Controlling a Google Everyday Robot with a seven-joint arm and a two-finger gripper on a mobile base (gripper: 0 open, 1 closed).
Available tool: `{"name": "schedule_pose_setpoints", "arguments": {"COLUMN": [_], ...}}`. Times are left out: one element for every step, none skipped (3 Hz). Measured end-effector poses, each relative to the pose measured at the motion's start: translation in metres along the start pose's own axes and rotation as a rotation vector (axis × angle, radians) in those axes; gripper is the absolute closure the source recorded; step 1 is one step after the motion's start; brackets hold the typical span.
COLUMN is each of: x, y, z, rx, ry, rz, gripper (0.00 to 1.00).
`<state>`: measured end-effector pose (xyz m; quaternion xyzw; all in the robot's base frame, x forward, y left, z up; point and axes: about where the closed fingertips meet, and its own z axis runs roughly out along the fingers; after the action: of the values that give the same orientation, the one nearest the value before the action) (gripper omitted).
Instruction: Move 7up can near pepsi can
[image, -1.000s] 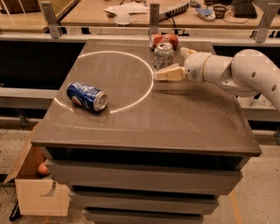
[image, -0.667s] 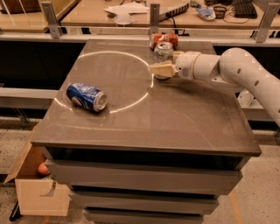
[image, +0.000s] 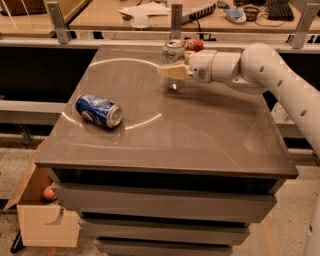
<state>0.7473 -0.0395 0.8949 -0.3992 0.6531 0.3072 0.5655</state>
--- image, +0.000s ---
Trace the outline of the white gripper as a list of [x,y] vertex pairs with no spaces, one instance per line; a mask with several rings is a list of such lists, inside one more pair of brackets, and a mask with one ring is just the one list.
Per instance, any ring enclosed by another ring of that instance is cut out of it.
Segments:
[[184,63],[161,65],[158,67],[158,72],[163,78],[186,80],[192,75],[195,81],[211,83],[212,64],[216,54],[216,50],[202,50],[196,53],[186,50],[184,52],[186,65]]

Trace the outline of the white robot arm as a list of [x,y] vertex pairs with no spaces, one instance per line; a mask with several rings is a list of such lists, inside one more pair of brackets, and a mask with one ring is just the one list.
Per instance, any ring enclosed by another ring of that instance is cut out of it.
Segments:
[[271,92],[316,154],[320,155],[320,92],[297,75],[277,51],[255,43],[242,52],[188,51],[185,59],[158,67],[164,78],[222,82],[247,94]]

